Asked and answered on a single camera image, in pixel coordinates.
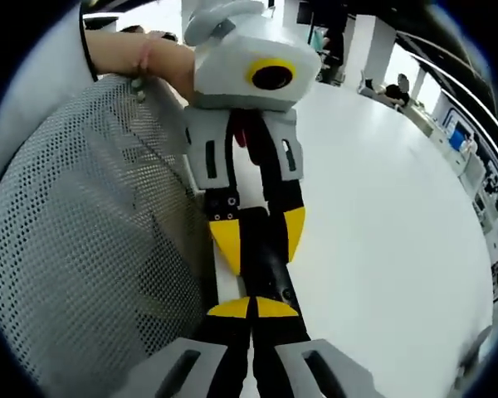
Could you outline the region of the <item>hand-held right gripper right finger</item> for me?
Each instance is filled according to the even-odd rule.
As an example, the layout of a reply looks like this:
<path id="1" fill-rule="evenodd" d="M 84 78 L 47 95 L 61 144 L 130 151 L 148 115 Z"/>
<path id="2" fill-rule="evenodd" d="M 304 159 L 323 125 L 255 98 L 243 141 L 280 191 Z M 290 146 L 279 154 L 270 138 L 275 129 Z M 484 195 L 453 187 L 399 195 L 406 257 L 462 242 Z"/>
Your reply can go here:
<path id="1" fill-rule="evenodd" d="M 253 374 L 262 397 L 380 397 L 372 374 L 324 339 L 311 339 L 287 303 L 255 297 Z"/>

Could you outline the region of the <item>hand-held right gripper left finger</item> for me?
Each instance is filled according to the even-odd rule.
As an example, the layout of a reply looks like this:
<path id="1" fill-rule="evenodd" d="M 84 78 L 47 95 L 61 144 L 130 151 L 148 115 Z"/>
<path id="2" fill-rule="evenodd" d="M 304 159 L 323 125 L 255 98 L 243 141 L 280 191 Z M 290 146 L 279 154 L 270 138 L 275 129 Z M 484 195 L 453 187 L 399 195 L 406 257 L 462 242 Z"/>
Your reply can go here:
<path id="1" fill-rule="evenodd" d="M 222 386 L 238 395 L 247 374 L 251 300 L 211 308 L 191 338 L 180 337 L 129 371 L 121 397 L 211 397 Z"/>

